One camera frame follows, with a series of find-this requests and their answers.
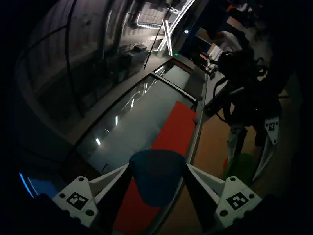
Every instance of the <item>screw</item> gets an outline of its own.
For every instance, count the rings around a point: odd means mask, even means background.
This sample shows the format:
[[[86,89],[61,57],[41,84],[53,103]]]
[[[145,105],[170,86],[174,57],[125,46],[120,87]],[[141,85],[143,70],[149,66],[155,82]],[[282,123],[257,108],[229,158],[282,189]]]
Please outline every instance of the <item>screw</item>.
[[[95,213],[92,210],[86,210],[86,215],[93,216]]]
[[[228,211],[222,210],[222,211],[219,213],[219,215],[222,216],[222,217],[225,217],[226,215],[228,215]]]

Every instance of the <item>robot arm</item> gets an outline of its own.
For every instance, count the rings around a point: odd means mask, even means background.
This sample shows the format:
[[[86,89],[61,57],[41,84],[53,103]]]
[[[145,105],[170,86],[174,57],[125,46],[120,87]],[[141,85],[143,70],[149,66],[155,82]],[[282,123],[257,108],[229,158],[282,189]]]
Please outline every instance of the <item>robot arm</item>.
[[[110,234],[132,176],[128,163],[91,181],[78,177],[53,201],[85,227]],[[224,181],[187,163],[184,163],[182,177],[203,231],[208,234],[231,226],[234,220],[243,218],[245,212],[252,211],[261,202],[261,198],[237,177]]]

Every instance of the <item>ceiling light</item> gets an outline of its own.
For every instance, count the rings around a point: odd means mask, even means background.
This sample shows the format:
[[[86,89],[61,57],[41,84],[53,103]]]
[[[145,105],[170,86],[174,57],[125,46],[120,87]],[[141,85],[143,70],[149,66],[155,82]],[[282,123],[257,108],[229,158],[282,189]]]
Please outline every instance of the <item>ceiling light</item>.
[[[166,37],[166,43],[167,43],[167,48],[169,50],[169,55],[173,56],[172,52],[172,42],[171,42],[171,36],[169,34],[169,21],[162,19],[163,27],[164,27],[164,32],[165,32],[165,37]]]
[[[25,182],[25,180],[24,180],[24,177],[22,176],[21,173],[19,173],[19,174],[20,174],[20,177],[21,177],[21,179],[22,179],[22,182],[23,182],[23,184],[24,184],[26,190],[29,192],[29,194],[32,196],[32,198],[34,198],[34,196],[32,195],[31,191],[29,190],[29,188],[28,188],[28,186],[27,186],[27,184],[26,184],[26,182]]]
[[[174,20],[174,22],[171,24],[171,27],[169,29],[169,36],[172,35],[174,32],[176,26],[178,25],[179,21],[183,18],[184,14],[188,11],[188,9],[191,7],[191,5],[195,2],[195,0],[189,0],[186,2],[186,4],[183,6],[182,10],[179,12],[178,16]],[[165,45],[166,39],[163,38],[162,42],[160,43],[158,50],[161,51]]]

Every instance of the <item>glass panel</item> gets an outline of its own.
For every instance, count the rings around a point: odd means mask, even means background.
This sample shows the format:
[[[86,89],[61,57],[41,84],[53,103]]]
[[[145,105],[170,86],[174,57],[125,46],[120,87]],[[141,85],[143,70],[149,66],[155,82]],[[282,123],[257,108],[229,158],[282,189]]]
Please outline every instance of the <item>glass panel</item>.
[[[151,148],[177,101],[194,103],[166,83],[148,76],[95,125],[77,150],[101,174]]]
[[[196,99],[202,95],[205,84],[205,73],[197,67],[192,70],[183,63],[171,59],[158,67],[154,72]]]
[[[190,78],[190,73],[186,72],[171,61],[165,63],[155,70],[155,73],[184,89]]]

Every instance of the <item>black cable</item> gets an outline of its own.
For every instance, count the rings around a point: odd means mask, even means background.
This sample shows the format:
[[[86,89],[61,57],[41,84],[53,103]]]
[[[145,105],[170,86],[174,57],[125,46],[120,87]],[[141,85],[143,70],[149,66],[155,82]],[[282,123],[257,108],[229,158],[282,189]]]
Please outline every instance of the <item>black cable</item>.
[[[74,89],[74,82],[73,82],[73,78],[72,78],[71,65],[70,65],[70,55],[69,55],[70,25],[72,22],[72,15],[73,15],[76,3],[77,3],[77,0],[74,0],[72,5],[71,5],[71,9],[70,9],[70,12],[68,14],[68,17],[67,17],[67,23],[66,23],[66,29],[65,29],[65,59],[66,59],[67,76],[68,76],[68,80],[70,82],[70,87],[71,87],[71,90],[72,90],[72,93],[74,96],[76,107],[77,107],[78,112],[81,115],[81,117],[84,117],[83,112],[81,111],[81,108],[79,105],[79,99],[78,99],[77,94],[76,94],[75,89]]]
[[[48,33],[47,35],[45,35],[44,37],[42,37],[41,39],[39,39],[37,42],[35,42],[34,44],[32,44],[30,47],[28,47],[28,48],[25,50],[24,54],[23,54],[23,55],[21,56],[21,58],[19,59],[18,64],[25,58],[25,56],[28,55],[28,53],[29,53],[35,46],[39,45],[42,41],[46,40],[46,39],[47,39],[48,37],[50,37],[52,34],[57,33],[57,32],[61,31],[62,29],[65,29],[65,28],[66,28],[66,25],[61,26],[60,28],[57,28],[57,29],[51,31],[50,33]]]
[[[222,85],[224,82],[226,82],[226,78],[222,78],[220,80],[218,80],[218,82],[215,84],[214,89],[213,89],[213,100],[215,99],[215,93],[216,93],[216,88],[219,85]],[[221,116],[218,114],[218,112],[216,112],[217,117],[224,123],[227,123],[226,120],[224,120],[223,118],[221,118]]]

